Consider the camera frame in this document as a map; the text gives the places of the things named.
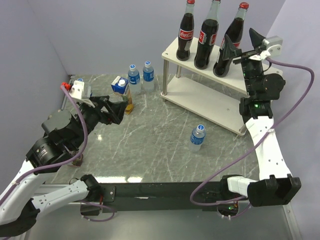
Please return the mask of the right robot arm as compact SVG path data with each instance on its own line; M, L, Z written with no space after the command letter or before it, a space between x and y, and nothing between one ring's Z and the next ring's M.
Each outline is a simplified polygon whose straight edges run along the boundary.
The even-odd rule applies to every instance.
M246 197L253 207L287 205L302 184L287 167L274 129L271 103L280 98L286 81L279 73L265 73L262 61L282 50L283 40L266 38L249 29L253 50L242 52L230 38L222 51L224 60L240 64L248 97L239 104L239 113L249 131L258 160L259 180L240 175L229 176L219 187L222 198L230 200L236 194Z

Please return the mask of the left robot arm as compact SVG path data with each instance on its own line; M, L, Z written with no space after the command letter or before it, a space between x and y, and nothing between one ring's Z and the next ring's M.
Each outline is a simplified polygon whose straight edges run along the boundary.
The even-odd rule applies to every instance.
M91 175L82 176L75 183L55 192L34 196L35 191L61 163L73 161L73 151L81 154L88 136L83 123L91 133L98 123L120 124L127 101L111 102L109 96L93 96L93 106L78 105L82 116L72 115L69 110L57 110L42 123L42 138L37 140L26 154L19 173L13 183L0 197L0 236L19 236L30 230L37 220L47 213L75 201L96 201L103 195L102 188Z

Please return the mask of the cola bottle shelved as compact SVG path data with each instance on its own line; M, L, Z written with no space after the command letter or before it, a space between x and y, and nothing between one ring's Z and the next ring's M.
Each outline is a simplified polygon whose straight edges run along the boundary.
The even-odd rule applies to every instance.
M208 67L210 56L216 42L219 29L219 9L220 0L212 0L211 6L203 21L199 33L197 51L194 58L194 66L197 69L204 70Z
M186 8L180 22L176 57L186 61L190 57L190 46L194 37L194 0L186 1Z
M225 35L228 35L235 47L239 47L244 30L244 21L246 17L249 4L247 2L241 2L239 8L234 17L234 20L229 25L228 29L225 32ZM225 47L225 38L223 38L222 43L219 48L218 57L216 63L213 67L213 73L217 77L224 77L227 75L230 69L230 63L227 60L223 60L223 50Z

